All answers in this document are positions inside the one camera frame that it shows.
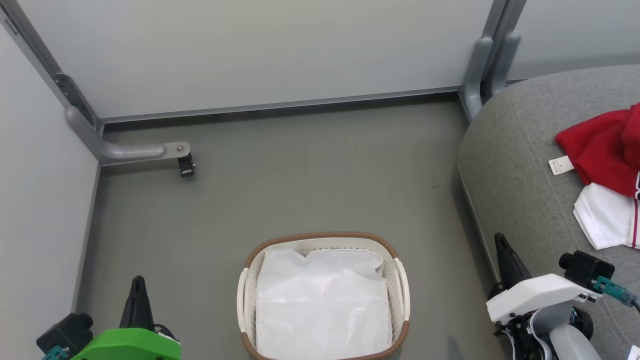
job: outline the basket handle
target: basket handle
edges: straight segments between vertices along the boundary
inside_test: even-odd
[[[249,272],[249,268],[244,268],[240,274],[240,281],[238,281],[238,292],[236,295],[236,311],[238,313],[238,326],[240,332],[246,332],[244,327],[244,284],[246,283],[246,276]]]
[[[402,265],[402,261],[398,258],[394,258],[396,262],[396,270],[398,274],[400,274],[400,285],[402,286],[402,298],[404,302],[404,320],[409,320],[409,315],[411,313],[411,296],[409,294],[409,280],[406,278],[406,272],[404,270],[404,266]]]

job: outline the metal frame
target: metal frame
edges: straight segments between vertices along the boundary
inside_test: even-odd
[[[519,37],[508,35],[512,33],[517,20],[522,12],[526,0],[493,0],[492,7],[487,16],[487,21],[483,29],[482,37],[476,42],[474,50],[467,67],[464,82],[460,87],[460,97],[467,112],[467,116],[472,120],[482,107],[481,102],[481,82],[487,80],[485,89],[489,94],[496,94],[506,84],[506,72],[508,71],[513,55],[519,44]],[[387,97],[402,97],[409,95],[435,94],[440,92],[457,91],[458,87],[437,88],[427,90],[415,90],[411,92],[400,92],[393,94],[364,95],[349,98],[320,99],[316,101],[301,101],[292,103],[267,104],[258,106],[240,106],[237,108],[207,109],[193,111],[179,111],[176,113],[147,114],[127,117],[116,117],[104,119],[97,118],[88,102],[79,91],[72,78],[63,73],[62,69],[49,52],[48,48],[36,32],[33,25],[25,13],[20,8],[17,0],[0,0],[0,6],[7,13],[10,22],[7,25],[17,35],[22,35],[24,41],[33,51],[39,62],[44,66],[46,72],[52,77],[66,98],[65,105],[76,107],[84,116],[85,121],[101,131],[104,123],[128,122],[135,120],[160,119],[167,117],[183,117],[192,115],[205,115],[212,113],[226,113],[236,111],[265,110],[273,108],[285,108],[293,106],[306,106],[314,104],[330,104],[336,102],[362,101],[370,99],[384,99]]]
[[[480,83],[482,82],[483,71],[489,59],[489,53],[493,46],[491,37],[483,37],[476,41],[471,60],[467,67],[465,79],[460,90],[460,101],[467,113],[469,122],[472,122],[482,108],[482,98],[480,96]]]
[[[490,65],[483,74],[483,90],[487,98],[499,93],[507,85],[507,74],[522,38],[514,30],[526,3],[527,0],[507,0],[504,6],[493,34],[494,44],[488,59]]]
[[[178,159],[181,176],[194,174],[191,146],[186,142],[117,145],[102,139],[104,124],[95,115],[73,79],[49,52],[16,0],[0,0],[7,31],[66,108],[67,122],[102,166]]]

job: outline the white cloth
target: white cloth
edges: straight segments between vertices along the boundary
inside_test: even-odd
[[[368,250],[266,252],[258,275],[256,345],[278,360],[334,360],[391,346],[380,255]]]
[[[636,247],[637,200],[591,183],[582,189],[573,215],[596,250]]]

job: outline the cable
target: cable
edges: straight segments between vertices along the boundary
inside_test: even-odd
[[[636,308],[636,310],[638,310],[638,313],[640,313],[640,304],[638,304],[637,301],[633,300],[631,302],[631,305],[633,305]]]
[[[637,307],[638,296],[636,296],[636,294],[629,292],[626,288],[623,288],[602,275],[598,276],[598,279],[593,283],[593,288],[600,293],[605,293],[620,300],[624,306],[635,306],[636,309],[640,311]]]

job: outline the metal bracket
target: metal bracket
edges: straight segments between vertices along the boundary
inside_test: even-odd
[[[69,104],[77,108],[89,124],[96,127],[100,120],[98,120],[98,117],[91,109],[91,106],[89,106],[89,103],[84,99],[84,96],[82,96],[73,79],[64,72],[59,72],[53,75],[53,80],[55,80],[56,85],[65,95]]]
[[[519,33],[508,33],[500,43],[495,61],[484,79],[483,90],[485,96],[491,98],[507,86],[507,74],[518,51],[522,36]]]
[[[139,161],[178,159],[181,176],[194,174],[191,146],[187,142],[117,145],[98,136],[94,128],[75,106],[66,110],[67,122],[102,166],[137,163]]]
[[[4,23],[9,27],[9,29],[11,29],[11,32],[14,35],[18,35],[20,33],[18,31],[18,28],[16,28],[15,25],[13,25],[13,21],[11,21],[11,19],[9,19],[8,17],[4,18]]]
[[[465,73],[465,79],[462,83],[462,89],[460,89],[460,100],[469,122],[473,121],[482,108],[480,82],[482,81],[482,75],[489,59],[492,45],[493,39],[491,37],[483,37],[476,41],[467,72]]]

